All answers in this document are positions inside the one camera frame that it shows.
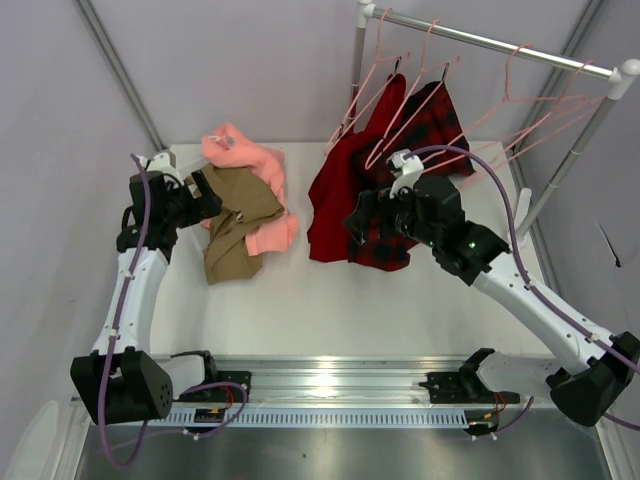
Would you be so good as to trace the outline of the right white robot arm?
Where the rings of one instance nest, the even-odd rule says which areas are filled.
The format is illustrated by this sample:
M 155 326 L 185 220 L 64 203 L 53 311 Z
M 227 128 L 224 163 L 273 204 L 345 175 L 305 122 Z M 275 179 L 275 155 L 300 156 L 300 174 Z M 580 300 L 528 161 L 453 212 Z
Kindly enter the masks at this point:
M 344 225 L 364 244 L 374 220 L 384 234 L 400 233 L 430 247 L 444 271 L 504 307 L 551 352 L 543 359 L 477 351 L 468 367 L 487 390 L 547 398 L 575 423 L 591 427 L 637 374 L 638 338 L 598 326 L 531 277 L 514 247 L 466 219 L 449 179 L 365 191 Z

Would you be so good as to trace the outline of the khaki brown skirt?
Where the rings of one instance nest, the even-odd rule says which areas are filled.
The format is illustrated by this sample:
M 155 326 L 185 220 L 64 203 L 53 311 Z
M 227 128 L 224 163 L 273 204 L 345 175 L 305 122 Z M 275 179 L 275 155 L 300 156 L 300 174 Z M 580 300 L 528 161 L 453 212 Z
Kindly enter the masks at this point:
M 207 283 L 251 279 L 261 270 L 263 259 L 249 254 L 246 238 L 279 219 L 284 207 L 270 186 L 247 167 L 208 164 L 199 172 L 222 202 L 221 213 L 209 219 L 209 243 L 203 250 Z

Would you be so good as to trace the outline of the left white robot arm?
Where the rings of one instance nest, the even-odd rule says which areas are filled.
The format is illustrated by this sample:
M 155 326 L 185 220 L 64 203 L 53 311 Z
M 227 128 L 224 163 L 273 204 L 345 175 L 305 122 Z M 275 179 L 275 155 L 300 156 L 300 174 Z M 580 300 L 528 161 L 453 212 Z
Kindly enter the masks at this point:
M 222 201 L 203 173 L 190 186 L 150 171 L 129 180 L 132 204 L 116 239 L 118 276 L 101 333 L 87 356 L 73 359 L 73 384 L 95 424 L 166 417 L 174 400 L 215 374 L 205 351 L 176 354 L 164 363 L 150 355 L 156 299 L 179 230 L 221 212 Z

